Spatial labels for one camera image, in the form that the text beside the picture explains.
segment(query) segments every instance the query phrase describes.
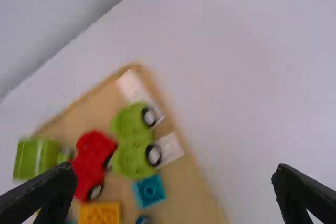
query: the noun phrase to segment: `wooden tray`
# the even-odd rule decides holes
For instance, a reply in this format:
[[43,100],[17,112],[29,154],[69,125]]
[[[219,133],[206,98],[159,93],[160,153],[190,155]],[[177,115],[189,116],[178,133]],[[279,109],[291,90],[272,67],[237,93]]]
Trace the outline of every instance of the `wooden tray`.
[[[132,190],[134,181],[115,174],[113,171],[106,174],[105,188],[97,201],[120,202],[121,221],[124,224],[135,223],[141,213],[149,214],[154,224],[226,223],[222,210],[200,174],[193,153],[174,125],[172,116],[155,87],[150,72],[142,65],[124,66],[34,134],[50,136],[69,147],[75,147],[77,139],[84,132],[92,129],[99,129],[111,135],[109,130],[111,118],[121,107],[127,105],[115,81],[129,69],[137,72],[151,97],[166,115],[166,118],[154,130],[155,138],[158,139],[175,131],[185,150],[185,156],[159,170],[167,199],[148,210],[141,211],[136,205]],[[74,199],[71,211],[75,215],[78,214],[78,206],[79,202]]]

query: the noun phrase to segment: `toy car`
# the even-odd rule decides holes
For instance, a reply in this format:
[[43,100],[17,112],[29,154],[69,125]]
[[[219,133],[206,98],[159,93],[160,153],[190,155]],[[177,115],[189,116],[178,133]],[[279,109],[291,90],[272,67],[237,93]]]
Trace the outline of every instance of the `toy car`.
[[72,151],[45,137],[24,138],[17,145],[13,179],[28,180],[71,159]]
[[84,134],[76,144],[77,156],[71,161],[77,175],[75,197],[81,201],[97,198],[104,187],[104,172],[111,169],[117,148],[113,139],[98,131]]
[[156,125],[152,108],[134,103],[118,112],[111,121],[111,129],[119,140],[112,157],[113,170],[138,179],[155,173],[161,162],[161,151],[154,144],[152,127]]

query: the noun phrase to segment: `building block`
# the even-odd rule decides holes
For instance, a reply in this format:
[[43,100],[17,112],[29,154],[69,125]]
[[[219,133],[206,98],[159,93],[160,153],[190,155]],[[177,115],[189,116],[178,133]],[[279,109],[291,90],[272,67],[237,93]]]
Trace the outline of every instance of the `building block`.
[[140,215],[135,224],[151,224],[152,220],[148,215]]
[[133,190],[141,209],[145,209],[166,199],[162,180],[158,174],[136,182]]
[[156,113],[158,122],[164,118],[156,102],[153,101],[147,89],[134,70],[128,70],[117,80],[117,86],[129,103],[145,102],[150,105]]
[[158,168],[173,162],[184,156],[184,150],[181,148],[175,132],[172,132],[155,142],[161,151],[161,163]]
[[43,136],[21,139],[17,144],[13,179],[31,179],[70,158],[58,141]]
[[79,207],[79,224],[119,224],[119,203],[91,203]]

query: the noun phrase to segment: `lego stud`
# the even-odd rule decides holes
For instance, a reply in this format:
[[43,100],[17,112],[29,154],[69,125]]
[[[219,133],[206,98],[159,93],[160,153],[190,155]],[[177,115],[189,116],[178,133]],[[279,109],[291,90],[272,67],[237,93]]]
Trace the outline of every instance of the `lego stud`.
[[146,187],[145,188],[145,196],[147,198],[152,198],[155,195],[155,188],[153,187]]

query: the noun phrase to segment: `white ceiling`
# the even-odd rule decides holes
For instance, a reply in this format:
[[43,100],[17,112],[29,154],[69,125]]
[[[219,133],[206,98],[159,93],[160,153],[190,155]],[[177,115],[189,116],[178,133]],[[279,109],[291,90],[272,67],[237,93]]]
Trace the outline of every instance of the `white ceiling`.
[[0,0],[0,98],[120,0]]

